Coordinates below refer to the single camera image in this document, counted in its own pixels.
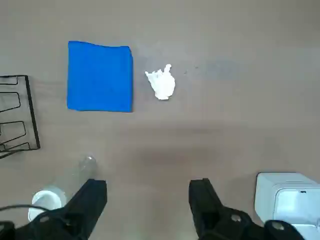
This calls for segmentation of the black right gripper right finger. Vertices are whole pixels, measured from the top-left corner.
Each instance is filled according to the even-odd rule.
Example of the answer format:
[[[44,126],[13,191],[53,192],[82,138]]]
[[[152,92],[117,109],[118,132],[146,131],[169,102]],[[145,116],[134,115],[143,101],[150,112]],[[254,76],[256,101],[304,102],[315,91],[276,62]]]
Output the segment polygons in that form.
[[[291,224],[268,220],[254,223],[244,211],[226,207],[207,178],[189,182],[188,201],[199,240],[302,240]]]

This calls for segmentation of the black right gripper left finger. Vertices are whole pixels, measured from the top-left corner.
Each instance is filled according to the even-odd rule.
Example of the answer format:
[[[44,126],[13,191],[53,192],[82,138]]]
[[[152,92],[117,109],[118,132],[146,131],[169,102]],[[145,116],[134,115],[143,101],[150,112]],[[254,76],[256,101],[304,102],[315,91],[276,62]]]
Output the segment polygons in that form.
[[[16,228],[14,222],[0,222],[2,240],[87,240],[108,202],[107,182],[89,179],[69,202],[48,209],[32,204],[1,207],[1,211],[31,208],[41,210],[31,222]]]

